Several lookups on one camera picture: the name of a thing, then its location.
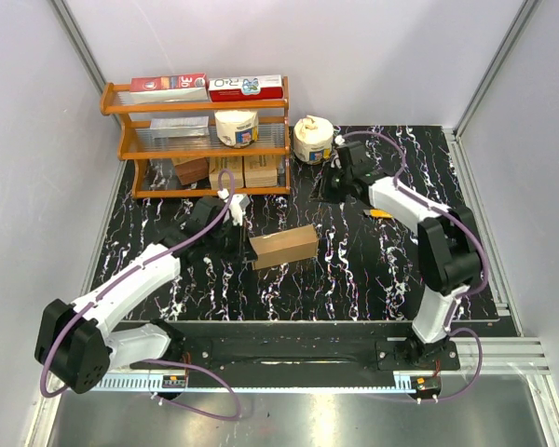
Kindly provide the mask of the yellow utility knife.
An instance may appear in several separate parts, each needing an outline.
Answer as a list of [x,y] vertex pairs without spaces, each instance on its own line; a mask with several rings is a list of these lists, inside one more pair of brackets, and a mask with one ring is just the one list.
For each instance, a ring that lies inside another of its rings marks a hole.
[[376,219],[391,219],[392,216],[382,210],[364,210],[363,214],[366,217],[370,217],[370,218],[376,218]]

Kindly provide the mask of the brown cardboard express box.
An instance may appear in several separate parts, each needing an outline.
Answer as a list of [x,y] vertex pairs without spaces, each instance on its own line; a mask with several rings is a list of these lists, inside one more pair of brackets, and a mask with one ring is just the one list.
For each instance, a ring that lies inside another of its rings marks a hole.
[[319,237],[312,224],[250,239],[257,260],[254,270],[288,264],[318,255]]

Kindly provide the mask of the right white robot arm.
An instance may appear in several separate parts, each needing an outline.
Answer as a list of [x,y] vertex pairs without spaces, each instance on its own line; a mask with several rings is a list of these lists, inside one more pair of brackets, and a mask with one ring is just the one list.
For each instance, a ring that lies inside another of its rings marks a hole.
[[348,197],[383,210],[413,232],[423,296],[412,332],[396,348],[400,359],[425,369],[446,350],[451,321],[462,297],[487,281],[484,249],[472,211],[451,209],[423,197],[377,169],[361,142],[341,142],[323,170],[319,199],[340,203]]

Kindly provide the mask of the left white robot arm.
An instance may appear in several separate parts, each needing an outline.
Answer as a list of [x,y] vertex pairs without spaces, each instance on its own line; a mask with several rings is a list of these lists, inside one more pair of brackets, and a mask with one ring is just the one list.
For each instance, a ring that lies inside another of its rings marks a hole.
[[35,359],[65,388],[83,394],[112,369],[153,359],[172,368],[184,355],[184,335],[163,319],[120,331],[117,324],[154,291],[174,281],[185,267],[208,254],[248,263],[257,258],[246,234],[248,196],[199,199],[191,213],[161,232],[123,270],[97,289],[66,304],[56,299],[43,311]]

